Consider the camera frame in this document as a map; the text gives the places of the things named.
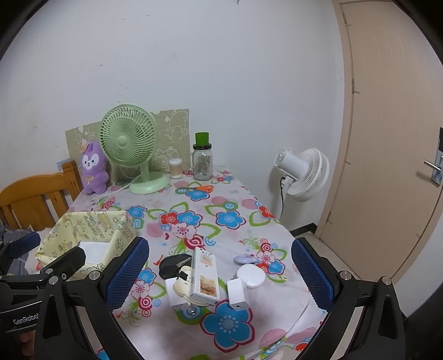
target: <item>green lid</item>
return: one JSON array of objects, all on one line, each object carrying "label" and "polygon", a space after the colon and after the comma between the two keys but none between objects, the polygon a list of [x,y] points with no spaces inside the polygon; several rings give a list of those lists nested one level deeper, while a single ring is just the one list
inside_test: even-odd
[{"label": "green lid", "polygon": [[208,146],[209,133],[195,133],[195,144],[197,146]]}]

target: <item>green fan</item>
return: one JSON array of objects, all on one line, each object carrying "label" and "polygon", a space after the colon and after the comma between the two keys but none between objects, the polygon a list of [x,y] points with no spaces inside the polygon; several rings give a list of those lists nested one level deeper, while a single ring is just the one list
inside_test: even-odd
[{"label": "green fan", "polygon": [[127,168],[140,167],[140,176],[129,185],[134,194],[149,194],[169,184],[167,174],[148,169],[156,144],[155,119],[138,106],[119,105],[102,120],[100,146],[109,161]]}]

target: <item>hand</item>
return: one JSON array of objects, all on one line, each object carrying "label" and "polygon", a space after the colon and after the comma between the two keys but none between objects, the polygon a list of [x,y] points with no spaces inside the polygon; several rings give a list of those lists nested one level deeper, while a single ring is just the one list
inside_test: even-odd
[{"label": "hand", "polygon": [[30,331],[29,333],[20,334],[20,341],[23,343],[22,345],[22,354],[24,356],[33,356],[34,355],[34,344],[35,344],[35,330]]}]

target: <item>desk fan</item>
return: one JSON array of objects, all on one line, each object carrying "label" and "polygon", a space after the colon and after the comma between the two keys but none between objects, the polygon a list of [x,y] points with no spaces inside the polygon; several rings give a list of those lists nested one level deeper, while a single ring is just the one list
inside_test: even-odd
[{"label": "desk fan", "polygon": [[274,165],[287,175],[280,180],[281,213],[287,194],[296,201],[308,201],[320,191],[329,175],[329,160],[317,149],[308,149],[299,155],[280,150]]},{"label": "desk fan", "polygon": [[119,105],[103,118],[100,146],[109,161],[127,168],[140,167],[141,174],[129,185],[134,194],[149,194],[169,184],[169,176],[149,172],[148,161],[157,144],[154,117],[134,105]]}]

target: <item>fan base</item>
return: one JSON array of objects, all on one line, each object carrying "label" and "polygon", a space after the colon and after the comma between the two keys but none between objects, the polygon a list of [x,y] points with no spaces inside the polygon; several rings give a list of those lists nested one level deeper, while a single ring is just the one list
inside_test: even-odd
[{"label": "fan base", "polygon": [[139,177],[129,185],[129,191],[134,194],[151,194],[159,191],[169,185],[169,174],[162,172],[150,172],[149,180],[143,180]]}]

